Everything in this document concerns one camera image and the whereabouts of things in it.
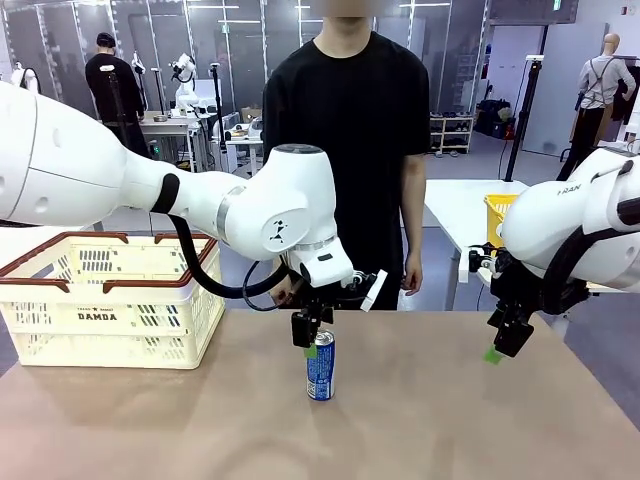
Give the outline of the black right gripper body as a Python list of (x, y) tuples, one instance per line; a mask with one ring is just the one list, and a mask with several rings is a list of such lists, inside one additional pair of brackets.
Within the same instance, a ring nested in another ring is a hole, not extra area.
[(539, 277), (505, 249), (497, 251), (490, 292), (498, 299), (492, 320), (528, 320), (539, 300)]

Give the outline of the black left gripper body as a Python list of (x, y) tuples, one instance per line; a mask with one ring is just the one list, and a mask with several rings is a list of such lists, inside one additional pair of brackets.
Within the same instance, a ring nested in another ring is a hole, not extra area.
[(309, 284), (303, 284), (297, 290), (297, 308), (308, 306), (313, 300), (321, 300), (329, 304), (335, 310), (352, 310), (353, 299), (350, 292), (342, 288), (339, 283), (313, 288)]

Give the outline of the person's left hand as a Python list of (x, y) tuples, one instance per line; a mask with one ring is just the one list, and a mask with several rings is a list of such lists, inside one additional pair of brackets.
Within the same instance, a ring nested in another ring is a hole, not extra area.
[(423, 266), (421, 253), (412, 251), (405, 261), (405, 275), (402, 281), (402, 290), (406, 296), (418, 293), (423, 282)]

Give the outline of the person's right hand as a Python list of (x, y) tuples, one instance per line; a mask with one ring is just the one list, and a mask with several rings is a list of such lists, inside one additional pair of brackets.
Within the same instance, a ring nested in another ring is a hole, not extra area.
[(279, 282), (269, 292), (271, 299), (277, 306), (290, 304), (296, 295), (297, 287), (289, 278)]

